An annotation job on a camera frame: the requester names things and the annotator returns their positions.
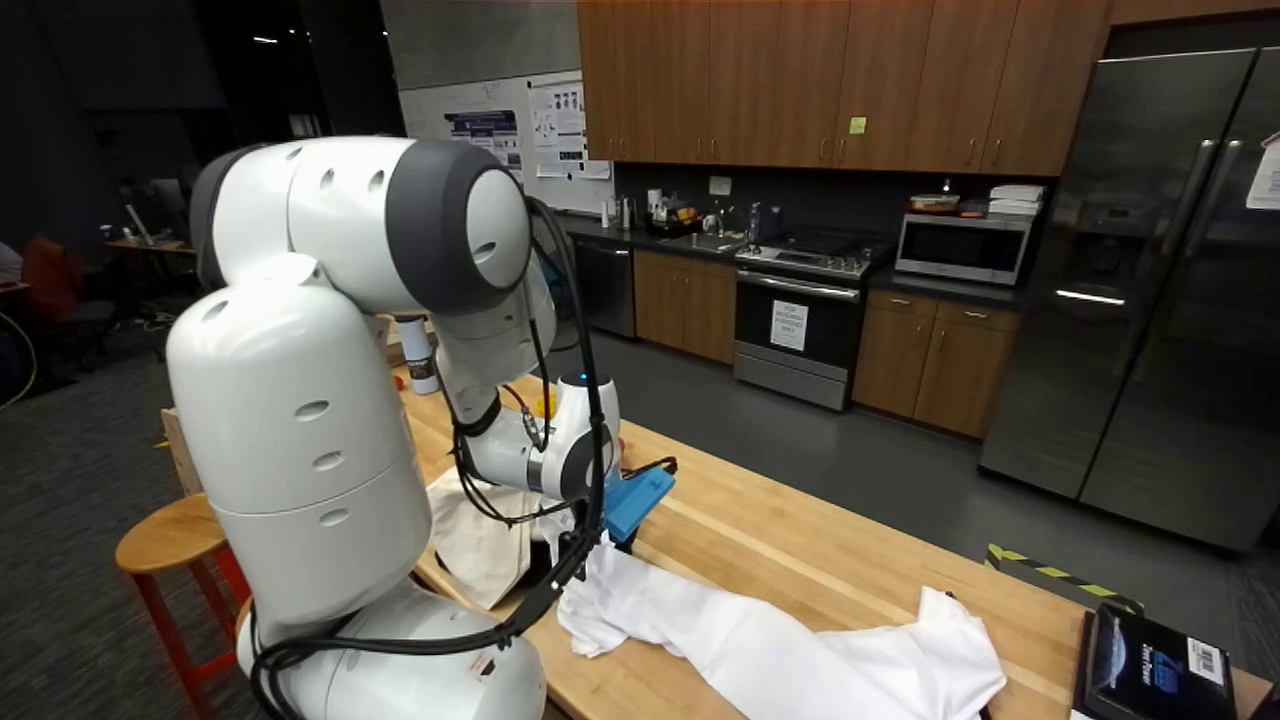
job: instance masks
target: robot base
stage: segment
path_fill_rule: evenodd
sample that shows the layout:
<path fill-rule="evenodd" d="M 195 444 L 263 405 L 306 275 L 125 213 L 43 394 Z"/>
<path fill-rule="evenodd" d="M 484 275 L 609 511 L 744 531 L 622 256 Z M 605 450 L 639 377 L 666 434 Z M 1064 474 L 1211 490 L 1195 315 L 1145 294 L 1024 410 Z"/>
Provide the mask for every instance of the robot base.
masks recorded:
<path fill-rule="evenodd" d="M 239 624 L 239 670 L 251 670 L 251 619 Z M 484 631 L 484 619 L 412 580 L 370 603 L 342 637 L 447 640 Z M 313 720 L 541 720 L 546 670 L 524 640 L 465 658 L 319 654 L 279 675 L 284 695 Z"/>

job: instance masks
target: stainless steel refrigerator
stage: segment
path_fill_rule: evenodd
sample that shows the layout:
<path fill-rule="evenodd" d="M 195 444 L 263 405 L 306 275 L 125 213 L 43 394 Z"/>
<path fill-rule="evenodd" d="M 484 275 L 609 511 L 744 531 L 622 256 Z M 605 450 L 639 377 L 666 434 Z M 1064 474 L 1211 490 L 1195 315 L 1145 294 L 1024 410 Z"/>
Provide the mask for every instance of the stainless steel refrigerator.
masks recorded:
<path fill-rule="evenodd" d="M 1280 504 L 1280 48 L 1102 60 L 980 468 L 1219 549 Z"/>

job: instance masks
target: stove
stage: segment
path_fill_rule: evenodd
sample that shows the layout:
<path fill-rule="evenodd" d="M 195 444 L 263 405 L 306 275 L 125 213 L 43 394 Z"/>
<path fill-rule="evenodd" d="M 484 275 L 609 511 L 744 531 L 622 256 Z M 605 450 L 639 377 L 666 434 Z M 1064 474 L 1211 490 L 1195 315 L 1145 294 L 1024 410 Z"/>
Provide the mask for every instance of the stove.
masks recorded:
<path fill-rule="evenodd" d="M 778 248 L 735 252 L 731 377 L 846 411 L 865 328 L 865 279 L 887 248 Z"/>

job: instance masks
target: floor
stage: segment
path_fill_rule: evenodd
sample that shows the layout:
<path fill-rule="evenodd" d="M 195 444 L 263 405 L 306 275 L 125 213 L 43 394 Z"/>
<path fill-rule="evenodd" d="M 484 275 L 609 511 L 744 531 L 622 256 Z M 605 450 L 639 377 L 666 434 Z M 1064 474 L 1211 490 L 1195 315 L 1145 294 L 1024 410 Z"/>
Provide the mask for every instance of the floor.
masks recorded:
<path fill-rule="evenodd" d="M 989 542 L 1141 596 L 1158 619 L 1280 675 L 1280 549 L 1248 561 L 975 475 L 975 444 L 877 411 L 822 411 L 723 368 L 597 339 L 623 416 L 789 481 L 951 553 Z M 175 496 L 151 350 L 113 352 L 74 390 L 0 410 L 6 717 L 180 717 L 180 694 L 113 568 L 117 542 Z M 224 717 L 255 717 L 239 681 Z"/>

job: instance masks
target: wooden stool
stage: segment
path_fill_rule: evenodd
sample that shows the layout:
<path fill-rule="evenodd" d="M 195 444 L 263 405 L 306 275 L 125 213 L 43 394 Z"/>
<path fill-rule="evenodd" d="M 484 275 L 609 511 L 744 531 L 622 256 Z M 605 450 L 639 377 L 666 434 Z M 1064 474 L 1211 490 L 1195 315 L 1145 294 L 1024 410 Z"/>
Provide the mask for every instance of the wooden stool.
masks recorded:
<path fill-rule="evenodd" d="M 183 695 L 191 701 L 195 717 L 214 717 L 214 705 L 203 695 L 203 684 L 222 671 L 235 670 L 235 611 L 249 601 L 249 584 L 239 576 L 239 566 L 224 542 L 224 529 L 217 525 L 203 493 L 183 496 L 175 504 L 166 504 L 147 519 L 131 525 L 131 531 L 117 543 L 117 566 L 140 594 L 151 630 L 166 645 L 166 658 L 183 684 Z M 227 649 L 214 660 L 195 660 L 162 596 L 158 576 L 162 573 L 191 573 L 200 584 L 200 596 L 207 601 L 217 630 L 224 631 Z"/>

